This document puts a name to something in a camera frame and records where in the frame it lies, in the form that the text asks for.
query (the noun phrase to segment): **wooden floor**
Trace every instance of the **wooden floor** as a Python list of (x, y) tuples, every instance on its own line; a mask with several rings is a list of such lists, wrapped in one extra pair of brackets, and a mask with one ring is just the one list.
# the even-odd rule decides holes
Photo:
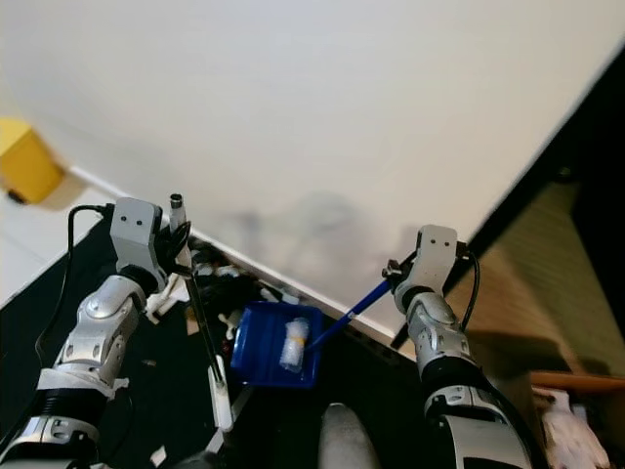
[[(569, 215), (576, 193), (552, 184), (482, 256), (471, 343), (521, 368), (625, 375), (625, 342)], [(457, 314), (472, 281), (447, 298)]]

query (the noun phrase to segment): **white wall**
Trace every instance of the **white wall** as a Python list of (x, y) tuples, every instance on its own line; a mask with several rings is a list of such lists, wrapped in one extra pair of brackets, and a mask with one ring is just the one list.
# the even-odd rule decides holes
[[(20, 0), (5, 70), (66, 159), (350, 305), (469, 238), (619, 47), (622, 0)], [(391, 334), (391, 301), (368, 319)]]

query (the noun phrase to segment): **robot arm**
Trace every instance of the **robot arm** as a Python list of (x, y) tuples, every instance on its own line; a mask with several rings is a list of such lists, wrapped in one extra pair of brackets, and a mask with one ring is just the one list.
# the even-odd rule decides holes
[(514, 408), (474, 361), (442, 288), (464, 245), (456, 232), (426, 226), (412, 265), (385, 270), (397, 308), (406, 315), (426, 397), (426, 419), (438, 446), (439, 467), (547, 467)]
[(126, 344), (147, 296), (167, 280), (156, 252), (161, 214), (151, 203), (117, 201), (110, 229), (117, 275), (80, 304), (55, 363), (41, 370), (27, 421), (0, 457), (1, 467), (89, 467)]

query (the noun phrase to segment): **blue plastic container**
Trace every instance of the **blue plastic container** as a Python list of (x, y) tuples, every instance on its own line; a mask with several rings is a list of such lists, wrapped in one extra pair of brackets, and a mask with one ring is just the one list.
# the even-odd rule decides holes
[(287, 322), (295, 318), (306, 318), (309, 321), (308, 342), (312, 342), (321, 335), (322, 315), (319, 308), (312, 306), (249, 303), (236, 331), (230, 368), (245, 384), (311, 388), (316, 381), (321, 359), (320, 349), (305, 352), (299, 373), (280, 366), (280, 355), (286, 339)]

